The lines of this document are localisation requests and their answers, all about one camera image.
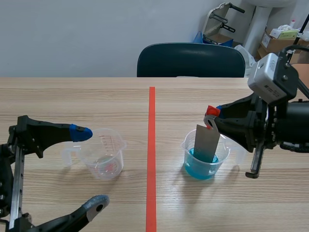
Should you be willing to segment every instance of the black chair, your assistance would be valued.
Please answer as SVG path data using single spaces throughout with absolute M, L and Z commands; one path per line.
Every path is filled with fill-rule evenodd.
M 244 77 L 242 54 L 230 47 L 196 43 L 161 43 L 145 48 L 137 77 Z

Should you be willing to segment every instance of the empty measuring cup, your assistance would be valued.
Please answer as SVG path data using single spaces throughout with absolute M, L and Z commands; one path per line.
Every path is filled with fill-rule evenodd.
M 97 179 L 111 179 L 118 176 L 124 166 L 122 150 L 126 142 L 112 129 L 97 129 L 87 141 L 67 147 L 62 151 L 62 158 L 71 165 L 68 154 L 74 151 L 90 172 Z
M 221 164 L 229 156 L 231 149 L 238 151 L 238 154 L 241 156 L 241 158 L 237 157 L 237 161 L 243 160 L 243 156 L 246 154 L 244 148 L 227 137 L 220 135 L 212 163 L 200 161 L 194 156 L 195 134 L 196 130 L 193 130 L 187 134 L 184 142 L 182 143 L 182 148 L 184 149 L 185 169 L 192 177 L 197 179 L 204 180 L 213 177 L 220 168 Z

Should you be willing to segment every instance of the table surface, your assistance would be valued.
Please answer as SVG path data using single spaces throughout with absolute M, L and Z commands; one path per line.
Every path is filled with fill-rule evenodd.
M 207 106 L 251 94 L 245 78 L 1 78 L 0 144 L 18 116 L 111 128 L 127 141 L 124 169 L 95 180 L 81 163 L 61 160 L 63 144 L 25 160 L 23 212 L 33 223 L 71 213 L 94 195 L 110 205 L 83 231 L 144 232 L 149 86 L 156 89 L 156 200 L 158 232 L 302 232 L 309 228 L 309 157 L 267 150 L 258 179 L 245 177 L 252 154 L 235 166 L 231 155 L 215 178 L 198 181 L 183 171 L 180 148 L 203 123 Z

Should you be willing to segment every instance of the cup handle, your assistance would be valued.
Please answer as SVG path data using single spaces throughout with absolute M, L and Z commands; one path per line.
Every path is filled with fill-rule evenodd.
M 243 148 L 242 146 L 240 146 L 238 143 L 236 143 L 234 140 L 226 137 L 225 141 L 224 141 L 225 146 L 229 147 L 231 149 L 231 151 L 236 151 L 236 160 L 235 163 L 237 165 L 240 165 L 243 163 L 243 161 L 245 160 L 247 151 L 245 148 Z
M 79 152 L 81 150 L 80 145 L 73 145 L 72 142 L 65 143 L 65 148 L 60 152 L 63 163 L 70 167 L 72 166 L 72 152 Z

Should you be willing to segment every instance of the red tape line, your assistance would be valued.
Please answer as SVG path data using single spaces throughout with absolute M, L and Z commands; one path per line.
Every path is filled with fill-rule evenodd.
M 155 87 L 149 88 L 146 232 L 156 232 Z

